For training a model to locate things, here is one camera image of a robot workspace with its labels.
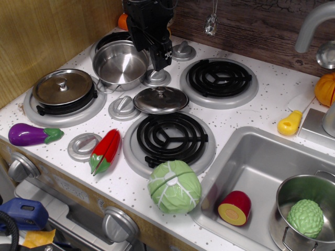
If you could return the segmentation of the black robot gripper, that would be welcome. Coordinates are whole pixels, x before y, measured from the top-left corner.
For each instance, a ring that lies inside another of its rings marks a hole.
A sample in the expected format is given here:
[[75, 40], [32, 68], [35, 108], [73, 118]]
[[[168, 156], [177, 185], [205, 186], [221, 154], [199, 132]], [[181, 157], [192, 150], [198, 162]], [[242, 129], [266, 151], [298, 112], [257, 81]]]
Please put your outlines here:
[[149, 50], [155, 71], [171, 65], [172, 41], [167, 26], [173, 18], [173, 1], [126, 1], [128, 32], [140, 51]]

